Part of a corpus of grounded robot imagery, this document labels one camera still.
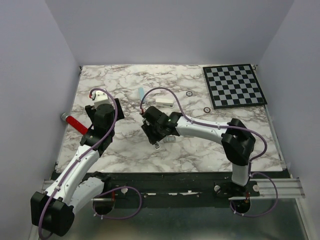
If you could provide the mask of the staple tray with staples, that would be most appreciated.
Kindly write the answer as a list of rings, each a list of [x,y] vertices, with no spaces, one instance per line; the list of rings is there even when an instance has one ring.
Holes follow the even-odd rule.
[[[175,143],[176,142],[176,137],[175,136],[166,136],[163,139],[164,143]]]

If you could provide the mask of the beige green stapler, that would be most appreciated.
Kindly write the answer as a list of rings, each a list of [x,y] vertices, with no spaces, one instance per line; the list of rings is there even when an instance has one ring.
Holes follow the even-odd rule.
[[[160,145],[156,142],[156,143],[154,144],[154,147],[155,147],[156,150],[158,150],[158,149],[160,148]]]

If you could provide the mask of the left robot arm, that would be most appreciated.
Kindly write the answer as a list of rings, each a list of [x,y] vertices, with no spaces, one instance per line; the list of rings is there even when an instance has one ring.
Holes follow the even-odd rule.
[[[112,143],[116,121],[125,116],[117,98],[95,101],[85,111],[92,126],[82,136],[74,157],[44,192],[37,191],[30,199],[32,224],[60,237],[69,231],[77,211],[94,195],[104,198],[111,191],[108,182],[95,177],[84,185],[81,182]]]

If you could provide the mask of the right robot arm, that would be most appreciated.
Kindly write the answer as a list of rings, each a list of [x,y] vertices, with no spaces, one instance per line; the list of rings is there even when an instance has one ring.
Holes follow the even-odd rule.
[[[226,158],[232,163],[230,191],[236,196],[247,192],[249,161],[256,139],[239,119],[233,118],[226,123],[210,122],[179,112],[166,115],[154,106],[143,111],[141,116],[141,128],[152,145],[168,136],[195,137],[222,145]]]

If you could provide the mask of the white stapler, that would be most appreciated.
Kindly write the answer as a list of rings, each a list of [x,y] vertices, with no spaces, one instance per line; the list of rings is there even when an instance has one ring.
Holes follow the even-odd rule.
[[[166,98],[156,98],[155,104],[159,107],[163,108],[173,108],[174,107],[174,101],[172,99],[166,99]]]

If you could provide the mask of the light blue stapler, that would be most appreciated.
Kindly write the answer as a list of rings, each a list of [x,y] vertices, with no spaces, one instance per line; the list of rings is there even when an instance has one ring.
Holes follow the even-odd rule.
[[[139,94],[141,104],[144,105],[145,104],[145,91],[144,91],[143,87],[138,88],[138,94]]]

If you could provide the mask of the blue poker chip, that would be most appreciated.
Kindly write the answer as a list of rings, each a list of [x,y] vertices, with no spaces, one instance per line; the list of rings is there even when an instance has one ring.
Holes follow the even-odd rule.
[[[193,95],[193,93],[192,93],[191,91],[187,91],[187,92],[186,92],[186,95],[187,95],[188,97],[191,97],[191,96]]]

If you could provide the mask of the red poker chip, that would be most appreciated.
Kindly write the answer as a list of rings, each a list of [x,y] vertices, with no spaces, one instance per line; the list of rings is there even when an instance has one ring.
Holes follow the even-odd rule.
[[[210,113],[210,112],[211,112],[211,109],[210,109],[209,107],[205,107],[205,108],[203,109],[203,111],[204,111],[205,113]]]

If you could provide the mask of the black white checkerboard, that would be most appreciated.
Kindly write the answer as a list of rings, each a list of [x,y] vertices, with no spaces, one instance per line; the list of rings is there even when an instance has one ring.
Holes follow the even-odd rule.
[[[215,110],[267,104],[251,64],[204,66],[202,69]]]

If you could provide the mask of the red handled tool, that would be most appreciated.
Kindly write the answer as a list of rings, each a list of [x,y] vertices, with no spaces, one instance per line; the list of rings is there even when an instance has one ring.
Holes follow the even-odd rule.
[[[88,132],[87,127],[85,127],[82,123],[76,120],[73,116],[69,115],[67,112],[62,113],[60,118],[62,121],[68,123],[82,135],[85,135]]]

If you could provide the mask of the black mounting base plate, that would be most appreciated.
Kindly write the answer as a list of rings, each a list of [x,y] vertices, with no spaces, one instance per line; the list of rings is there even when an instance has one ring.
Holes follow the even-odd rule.
[[[227,208],[234,200],[248,210],[250,200],[260,196],[258,184],[250,180],[236,186],[230,173],[87,173],[77,184],[70,205],[79,210],[88,202],[106,210],[143,208]]]

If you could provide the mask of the aluminium rail frame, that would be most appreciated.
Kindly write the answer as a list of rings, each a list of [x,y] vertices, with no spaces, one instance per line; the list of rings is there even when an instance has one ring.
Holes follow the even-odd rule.
[[[295,198],[303,198],[305,196],[299,179],[290,178],[281,173],[268,172],[265,174],[261,174],[261,173],[255,172],[251,175],[251,178],[249,181],[251,180],[257,182],[257,186],[258,186],[257,189],[260,195],[250,199],[249,209],[248,210],[241,209],[240,206],[238,206],[234,200],[229,201],[228,207],[223,207],[223,208],[230,208],[233,212],[235,212],[238,215],[247,216],[250,210],[251,204],[254,200],[273,200],[277,202],[280,199],[295,199]],[[92,204],[94,214],[96,216],[101,217],[102,219],[109,218],[112,210],[119,209],[114,206],[108,209],[98,209],[94,202],[88,202],[87,204]],[[137,208],[120,208],[120,209],[132,209],[133,214],[136,215],[143,208],[147,208],[147,207],[142,207],[141,205],[139,205]]]

